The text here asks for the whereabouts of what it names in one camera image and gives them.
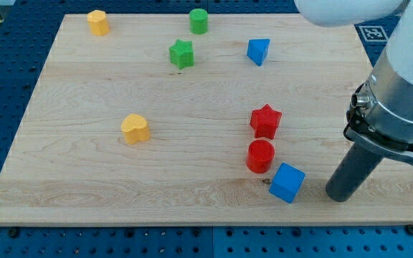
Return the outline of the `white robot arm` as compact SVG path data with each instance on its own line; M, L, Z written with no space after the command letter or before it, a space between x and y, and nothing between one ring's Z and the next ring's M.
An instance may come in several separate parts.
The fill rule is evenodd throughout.
M295 0L295 5L321 27L401 16L346 113L343 134L353 145L326 184L326 193L347 201L383 158L413 166L413 0Z

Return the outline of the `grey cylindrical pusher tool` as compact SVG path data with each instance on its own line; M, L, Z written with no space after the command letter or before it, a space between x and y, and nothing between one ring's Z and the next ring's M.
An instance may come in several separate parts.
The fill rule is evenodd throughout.
M354 143L326 184L327 195L337 202L351 198L383 157Z

